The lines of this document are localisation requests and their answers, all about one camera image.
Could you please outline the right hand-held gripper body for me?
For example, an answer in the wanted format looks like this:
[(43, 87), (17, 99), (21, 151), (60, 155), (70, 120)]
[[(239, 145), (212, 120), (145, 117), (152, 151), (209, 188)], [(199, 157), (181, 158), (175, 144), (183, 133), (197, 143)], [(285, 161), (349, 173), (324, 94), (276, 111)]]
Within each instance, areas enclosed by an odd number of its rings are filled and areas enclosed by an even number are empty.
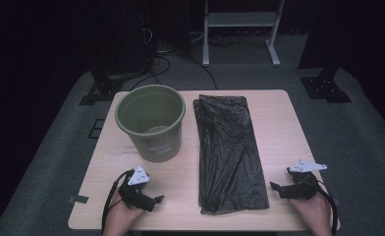
[(298, 163), (288, 167), (287, 171), (295, 183), (289, 199), (305, 198), (309, 200), (312, 198), (319, 189), (318, 179), (313, 172), (326, 169), (326, 164), (306, 160), (300, 160)]

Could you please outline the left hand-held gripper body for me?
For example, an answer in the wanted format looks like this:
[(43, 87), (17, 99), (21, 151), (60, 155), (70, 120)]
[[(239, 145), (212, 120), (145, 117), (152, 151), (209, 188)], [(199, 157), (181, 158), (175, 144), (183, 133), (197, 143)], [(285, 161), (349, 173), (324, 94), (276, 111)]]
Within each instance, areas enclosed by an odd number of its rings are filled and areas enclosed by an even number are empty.
[(124, 181), (119, 188), (119, 194), (127, 205), (137, 208), (155, 205), (153, 198), (141, 191), (149, 181), (149, 176), (142, 166), (126, 171), (122, 177)]

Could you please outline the green plastic trash bin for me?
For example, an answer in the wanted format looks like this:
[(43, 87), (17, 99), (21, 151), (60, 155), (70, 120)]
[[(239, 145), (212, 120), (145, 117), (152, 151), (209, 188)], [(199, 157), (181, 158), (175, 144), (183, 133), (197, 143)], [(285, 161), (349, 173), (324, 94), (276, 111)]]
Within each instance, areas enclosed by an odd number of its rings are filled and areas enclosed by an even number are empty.
[(173, 88), (149, 85), (124, 95), (115, 109), (118, 127), (150, 162), (170, 160), (180, 151), (186, 104)]

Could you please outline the black plastic garbage bag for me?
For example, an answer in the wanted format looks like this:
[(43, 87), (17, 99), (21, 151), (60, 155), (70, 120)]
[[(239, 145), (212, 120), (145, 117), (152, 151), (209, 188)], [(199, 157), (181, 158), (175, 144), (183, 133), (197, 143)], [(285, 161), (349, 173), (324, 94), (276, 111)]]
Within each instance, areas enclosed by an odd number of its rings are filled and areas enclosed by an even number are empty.
[(221, 215), (269, 208), (247, 99), (202, 94), (193, 102), (193, 110), (199, 137), (201, 212)]

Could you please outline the person's left hand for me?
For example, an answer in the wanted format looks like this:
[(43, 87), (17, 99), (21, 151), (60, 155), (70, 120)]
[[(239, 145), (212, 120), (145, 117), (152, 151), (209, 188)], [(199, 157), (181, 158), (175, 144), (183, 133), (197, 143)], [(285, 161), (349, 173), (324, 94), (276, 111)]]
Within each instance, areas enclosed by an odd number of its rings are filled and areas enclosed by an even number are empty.
[(109, 211), (106, 215), (103, 232), (106, 231), (128, 231), (132, 224), (144, 213), (141, 208), (127, 206), (121, 199), (118, 192), (115, 192)]

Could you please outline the person's right hand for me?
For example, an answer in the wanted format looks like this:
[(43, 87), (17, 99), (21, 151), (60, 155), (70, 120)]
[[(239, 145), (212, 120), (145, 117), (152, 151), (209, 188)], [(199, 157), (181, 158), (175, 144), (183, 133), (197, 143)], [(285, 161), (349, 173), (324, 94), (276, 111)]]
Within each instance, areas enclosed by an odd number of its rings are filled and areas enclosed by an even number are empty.
[(330, 206), (319, 193), (307, 201), (289, 199), (290, 205), (297, 211), (302, 221), (310, 229), (328, 229), (330, 226)]

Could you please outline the black stand base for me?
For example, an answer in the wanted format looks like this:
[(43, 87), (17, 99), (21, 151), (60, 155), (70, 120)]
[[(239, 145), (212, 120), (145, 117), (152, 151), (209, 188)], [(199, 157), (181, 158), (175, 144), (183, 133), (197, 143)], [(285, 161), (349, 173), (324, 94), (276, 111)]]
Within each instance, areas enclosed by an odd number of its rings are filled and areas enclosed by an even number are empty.
[(328, 103), (350, 103), (348, 95), (339, 89), (334, 77), (339, 65), (331, 63), (324, 66), (317, 76), (301, 77), (302, 85), (310, 99), (324, 99)]
[(109, 78), (101, 71), (91, 71), (94, 82), (80, 101), (80, 105), (94, 105), (97, 101), (111, 101), (121, 90), (123, 83)]

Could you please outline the dark cabinet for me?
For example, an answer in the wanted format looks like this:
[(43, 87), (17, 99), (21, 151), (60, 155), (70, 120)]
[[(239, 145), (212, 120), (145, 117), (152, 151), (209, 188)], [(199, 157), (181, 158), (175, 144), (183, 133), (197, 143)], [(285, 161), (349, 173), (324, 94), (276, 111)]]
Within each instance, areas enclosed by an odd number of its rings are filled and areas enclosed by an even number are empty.
[(99, 10), (99, 42), (111, 64), (121, 73), (144, 73), (149, 61), (138, 0), (100, 0)]

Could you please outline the white metal stand frame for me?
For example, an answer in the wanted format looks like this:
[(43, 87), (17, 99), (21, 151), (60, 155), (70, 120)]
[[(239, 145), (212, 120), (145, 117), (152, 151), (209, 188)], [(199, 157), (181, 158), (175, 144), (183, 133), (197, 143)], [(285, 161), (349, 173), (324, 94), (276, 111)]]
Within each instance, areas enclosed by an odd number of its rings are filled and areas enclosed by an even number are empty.
[(208, 0), (204, 0), (202, 65), (208, 66), (209, 60), (209, 31), (213, 28), (272, 28), (270, 38), (265, 40), (266, 48), (274, 67), (280, 67), (281, 62), (274, 47), (278, 28), (282, 18), (285, 0), (279, 0), (275, 12), (239, 12), (214, 13), (209, 11)]

